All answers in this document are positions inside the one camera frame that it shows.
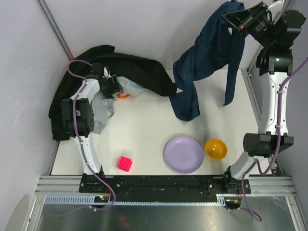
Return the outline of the grey cloth garment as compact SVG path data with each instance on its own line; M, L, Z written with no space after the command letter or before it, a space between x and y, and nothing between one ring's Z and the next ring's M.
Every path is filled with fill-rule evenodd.
M127 93L130 94L130 96L138 96L143 92L149 91L125 77L118 77L117 79L122 89L121 93ZM118 99L117 96L111 99L105 99L100 92L96 93L93 97L91 106L94 114L94 133L100 134L106 127L109 118L114 115L115 110L113 102L116 99Z

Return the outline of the navy blue cloth garment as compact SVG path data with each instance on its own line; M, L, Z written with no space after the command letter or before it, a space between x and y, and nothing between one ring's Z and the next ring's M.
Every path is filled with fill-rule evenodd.
M236 0L221 4L206 22L194 45L174 63L173 75L181 92L170 97L170 103L178 119L188 122L200 115L194 82L211 76L226 65L228 72L224 105L233 101L245 39L222 16L242 10L244 4Z

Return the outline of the black cloth garment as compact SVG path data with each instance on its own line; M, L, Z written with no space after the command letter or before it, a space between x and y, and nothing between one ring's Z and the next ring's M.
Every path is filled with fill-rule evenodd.
M146 59L124 53L116 53L111 45L92 47L80 54L77 59L90 64L103 64L111 74L125 77L142 87L163 97L174 96L177 91L162 64L156 60ZM52 138L66 141L69 134L65 132L62 122L61 101L71 97L81 86L82 79L66 72L55 92L49 110Z

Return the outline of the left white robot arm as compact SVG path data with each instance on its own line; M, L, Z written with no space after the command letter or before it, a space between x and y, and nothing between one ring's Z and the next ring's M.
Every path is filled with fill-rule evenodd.
M74 74L70 69L68 73L82 79L81 86L70 98L61 101L63 126L78 146L82 157L83 173L104 178L103 167L97 157L93 143L95 127L94 112L91 106L97 93L106 99L114 99L122 93L116 75L111 75L107 66L90 64L84 60L72 60L71 63L82 62L90 66L90 73L86 76Z

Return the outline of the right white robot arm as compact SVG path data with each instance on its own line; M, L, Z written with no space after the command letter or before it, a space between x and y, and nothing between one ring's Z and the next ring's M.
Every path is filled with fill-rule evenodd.
M297 73L293 69L291 46L301 33L305 16L297 10L283 11L284 2L264 2L242 11L223 14L223 19L241 36L251 35L263 47L257 56L256 67L262 86L262 111L257 133L247 133L243 139L244 152L224 172L222 183L229 192L244 184L254 166L270 158L266 175L278 153L294 144L286 124L288 84Z

